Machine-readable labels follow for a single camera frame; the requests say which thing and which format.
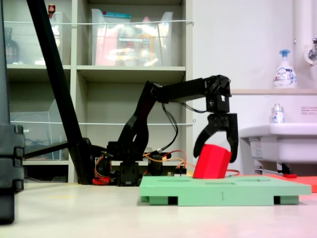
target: white shelving unit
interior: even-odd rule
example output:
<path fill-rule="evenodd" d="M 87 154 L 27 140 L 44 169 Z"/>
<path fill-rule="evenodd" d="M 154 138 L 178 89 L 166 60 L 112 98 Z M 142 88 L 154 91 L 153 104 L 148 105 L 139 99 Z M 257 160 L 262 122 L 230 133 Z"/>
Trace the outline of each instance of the white shelving unit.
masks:
<path fill-rule="evenodd" d="M 174 66 L 122 67 L 92 65 L 92 27 L 76 23 L 91 22 L 91 9 L 127 12 L 131 22 L 140 22 L 145 16 L 158 21 L 164 12 L 173 12 L 173 20 L 192 20 L 193 0 L 45 0 L 55 4 L 56 11 L 63 11 L 70 22 L 70 63 L 64 65 L 66 79 L 79 122 L 126 123 L 132 116 L 147 80 L 172 84 L 191 80 L 192 76 L 192 24 L 173 23 L 172 61 Z M 29 21 L 31 17 L 25 0 L 4 0 L 5 21 Z M 11 112 L 47 111 L 54 100 L 44 65 L 8 65 Z M 178 123 L 193 123 L 192 112 L 180 104 L 170 103 L 167 109 Z M 161 105 L 155 104 L 148 123 L 169 124 Z M 106 147 L 116 141 L 123 125 L 80 125 L 83 137 L 92 144 Z M 180 125 L 179 135 L 170 150 L 182 149 L 188 155 L 193 151 L 193 127 Z M 167 125 L 149 125 L 148 147 L 161 148 L 174 137 L 174 130 Z M 176 166 L 179 162 L 165 162 Z M 68 182 L 77 182 L 73 163 L 68 161 L 25 161 L 24 165 L 68 165 Z"/>

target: transparent bin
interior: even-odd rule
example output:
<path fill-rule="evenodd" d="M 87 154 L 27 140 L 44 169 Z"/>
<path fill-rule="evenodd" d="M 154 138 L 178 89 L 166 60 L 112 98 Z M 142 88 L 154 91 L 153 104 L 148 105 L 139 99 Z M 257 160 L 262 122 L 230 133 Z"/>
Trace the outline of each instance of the transparent bin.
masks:
<path fill-rule="evenodd" d="M 160 23 L 107 24 L 98 9 L 92 9 L 93 65 L 172 66 L 171 35 L 173 12 Z"/>
<path fill-rule="evenodd" d="M 70 64 L 71 25 L 63 12 L 55 12 L 51 26 L 62 64 Z M 4 23 L 7 64 L 45 65 L 42 50 L 32 23 Z"/>
<path fill-rule="evenodd" d="M 11 124 L 23 126 L 26 152 L 40 146 L 66 141 L 56 100 L 53 101 L 48 112 L 10 113 L 10 120 Z M 68 160 L 68 151 L 67 149 L 55 151 L 33 160 Z"/>

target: black stand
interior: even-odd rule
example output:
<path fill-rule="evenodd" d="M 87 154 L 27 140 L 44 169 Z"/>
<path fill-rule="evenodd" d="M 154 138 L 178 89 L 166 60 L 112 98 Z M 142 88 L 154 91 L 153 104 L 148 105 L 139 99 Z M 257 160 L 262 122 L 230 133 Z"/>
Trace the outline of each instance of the black stand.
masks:
<path fill-rule="evenodd" d="M 0 21 L 0 224 L 6 224 L 14 221 L 14 194 L 23 189 L 25 142 L 23 128 L 10 125 L 2 1 Z"/>
<path fill-rule="evenodd" d="M 77 172 L 78 182 L 92 184 L 94 157 L 100 156 L 104 150 L 104 148 L 92 146 L 90 141 L 81 135 L 44 0 L 27 0 L 27 3 L 46 62 L 67 141 L 46 146 L 25 155 L 23 128 L 10 125 L 3 5 L 0 0 L 0 47 L 2 48 L 0 51 L 0 223 L 2 224 L 14 221 L 14 194 L 23 190 L 22 159 L 68 148 Z"/>

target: red block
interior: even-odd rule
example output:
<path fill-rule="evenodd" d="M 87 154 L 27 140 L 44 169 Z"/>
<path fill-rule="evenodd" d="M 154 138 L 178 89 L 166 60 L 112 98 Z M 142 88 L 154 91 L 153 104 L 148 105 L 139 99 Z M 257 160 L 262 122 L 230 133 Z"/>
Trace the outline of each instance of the red block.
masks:
<path fill-rule="evenodd" d="M 231 159 L 231 152 L 216 145 L 205 144 L 197 161 L 193 178 L 222 179 Z"/>

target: small bottle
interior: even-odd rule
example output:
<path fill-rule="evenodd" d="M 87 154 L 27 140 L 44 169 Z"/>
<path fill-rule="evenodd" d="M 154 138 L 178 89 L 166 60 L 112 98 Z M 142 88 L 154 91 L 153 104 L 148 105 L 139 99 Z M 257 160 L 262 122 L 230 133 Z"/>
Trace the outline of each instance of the small bottle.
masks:
<path fill-rule="evenodd" d="M 279 104 L 274 104 L 272 108 L 272 123 L 284 123 L 284 108 Z"/>
<path fill-rule="evenodd" d="M 4 40 L 5 40 L 5 56 L 6 63 L 18 63 L 20 60 L 20 48 L 18 44 L 12 40 L 12 28 L 4 28 Z"/>
<path fill-rule="evenodd" d="M 50 5 L 49 5 L 49 10 L 48 10 L 48 12 L 49 12 L 49 19 L 50 19 L 50 20 L 52 19 L 53 14 L 55 13 L 55 11 L 56 11 L 55 5 L 54 5 L 54 4 L 50 4 Z"/>
<path fill-rule="evenodd" d="M 145 17 L 143 22 L 150 22 L 149 17 Z M 150 24 L 142 25 L 142 34 L 140 35 L 141 41 L 141 51 L 140 51 L 140 62 L 141 66 L 153 66 L 153 47 L 154 47 L 154 37 L 150 34 L 152 29 Z"/>

